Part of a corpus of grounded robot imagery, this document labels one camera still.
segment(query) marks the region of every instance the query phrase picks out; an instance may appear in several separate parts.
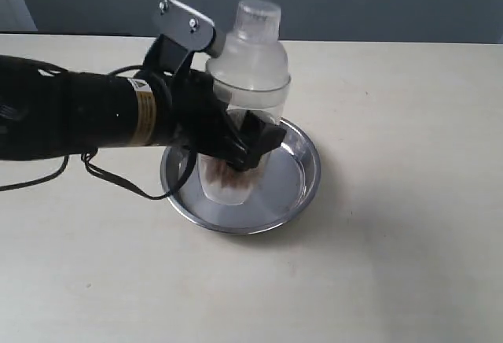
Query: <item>white table surface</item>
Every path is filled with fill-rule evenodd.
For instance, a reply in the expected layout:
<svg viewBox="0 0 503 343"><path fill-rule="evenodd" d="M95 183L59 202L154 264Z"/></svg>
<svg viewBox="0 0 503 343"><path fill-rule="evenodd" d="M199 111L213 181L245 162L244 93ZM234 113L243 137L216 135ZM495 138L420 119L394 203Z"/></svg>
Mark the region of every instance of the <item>white table surface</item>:
<svg viewBox="0 0 503 343"><path fill-rule="evenodd" d="M151 42L0 35L0 52L108 72ZM73 158L0 194L0 341L503 341L503 46L285 45L285 117L323 165L303 215L230 238ZM162 152L97 163L160 193ZM2 162L2 184L58 164Z"/></svg>

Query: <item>stainless steel bowl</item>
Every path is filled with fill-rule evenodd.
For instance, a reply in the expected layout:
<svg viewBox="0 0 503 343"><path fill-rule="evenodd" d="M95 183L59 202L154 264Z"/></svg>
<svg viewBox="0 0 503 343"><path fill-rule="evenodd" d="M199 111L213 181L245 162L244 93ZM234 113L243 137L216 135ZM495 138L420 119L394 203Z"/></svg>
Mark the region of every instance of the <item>stainless steel bowl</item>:
<svg viewBox="0 0 503 343"><path fill-rule="evenodd" d="M269 231L294 219L313 200L321 178L321 162L307 135L288 120L280 148L271 153L264 176L242 205L220 205L204 196L196 168L170 203L193 223L227 234L256 234ZM169 190L185 168L187 152L167 148L160 177Z"/></svg>

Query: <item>clear plastic cup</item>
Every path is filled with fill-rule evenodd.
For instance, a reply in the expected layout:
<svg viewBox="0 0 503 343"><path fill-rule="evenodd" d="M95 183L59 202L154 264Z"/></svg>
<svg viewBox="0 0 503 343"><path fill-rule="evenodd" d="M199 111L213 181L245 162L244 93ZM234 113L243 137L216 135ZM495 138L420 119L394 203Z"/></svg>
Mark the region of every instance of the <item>clear plastic cup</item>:
<svg viewBox="0 0 503 343"><path fill-rule="evenodd" d="M291 77L288 58L278 41L281 8L263 0L242 0L234 29L227 35L223 53L208 60L207 72L215 78L215 93L229 102L229 115L239 127L246 110L279 123ZM257 168L238 172L225 161L199 155L204 194L224 205L244 203L262 178L269 154Z"/></svg>

